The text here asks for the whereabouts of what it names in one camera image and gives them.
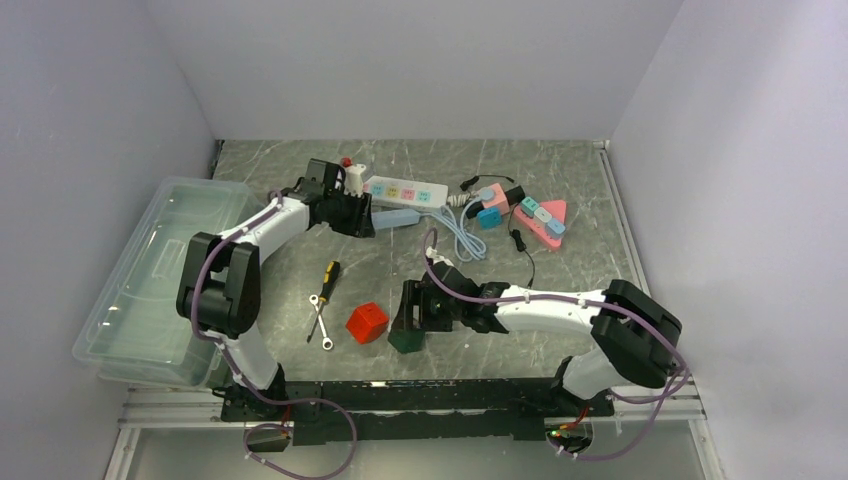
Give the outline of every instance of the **clear plastic container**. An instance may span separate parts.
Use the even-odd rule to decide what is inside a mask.
[[[238,225],[262,208],[242,183],[169,177],[159,186],[73,348],[109,380],[203,385],[220,361],[194,338],[176,298],[189,240]]]

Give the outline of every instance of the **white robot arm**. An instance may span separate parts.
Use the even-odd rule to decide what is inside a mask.
[[[454,321],[478,333],[535,330],[588,335],[595,348],[566,358],[551,389],[560,406],[572,412],[610,387],[634,383],[661,388],[674,370],[672,353],[650,332],[601,306],[626,308],[676,346],[680,322],[630,282],[613,280],[606,289],[580,293],[542,292],[504,282],[478,286],[434,250],[428,249],[427,256],[430,271],[421,280],[404,282],[389,333],[389,342],[401,353],[421,349],[425,332],[451,331]],[[574,301],[561,301],[565,297]]]

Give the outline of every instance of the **black mounting plate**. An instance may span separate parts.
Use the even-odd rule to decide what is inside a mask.
[[[286,384],[286,393],[290,400],[297,398],[321,398],[321,385],[314,382],[289,382]],[[294,422],[315,422],[318,420],[319,405],[297,404],[292,405],[290,418]],[[221,409],[221,421],[243,423],[268,421],[253,413],[245,405],[242,399],[224,400]]]
[[[545,418],[570,416],[553,402],[550,388],[550,378],[289,382],[286,385],[289,398],[320,396],[356,412],[353,416],[360,440],[483,436],[544,440]],[[606,394],[601,392],[589,401],[589,417],[613,415],[612,401]],[[483,412],[433,415],[427,410]],[[398,414],[376,413],[386,411]],[[291,418],[295,422],[294,445],[350,440],[347,421],[325,405],[297,406]],[[235,402],[224,406],[221,420],[267,421]]]

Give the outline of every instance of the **white wall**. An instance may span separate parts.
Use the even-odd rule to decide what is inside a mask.
[[[0,3],[0,477],[102,478],[126,385],[71,357],[168,174],[214,142],[143,3]]]
[[[848,476],[848,5],[682,6],[612,139],[731,479]]]
[[[682,0],[147,0],[218,138],[609,138]]]

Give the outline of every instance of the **wrench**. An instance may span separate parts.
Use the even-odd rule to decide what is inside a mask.
[[[318,301],[318,295],[310,295],[309,303],[311,303],[312,306],[315,307],[315,312],[318,313],[318,326],[321,327],[321,335],[324,337],[324,339],[321,340],[321,348],[330,351],[333,349],[333,341],[330,340],[329,336],[327,336],[327,327],[324,326],[324,317],[323,315],[321,315],[320,308],[318,308],[318,304],[320,303]]]

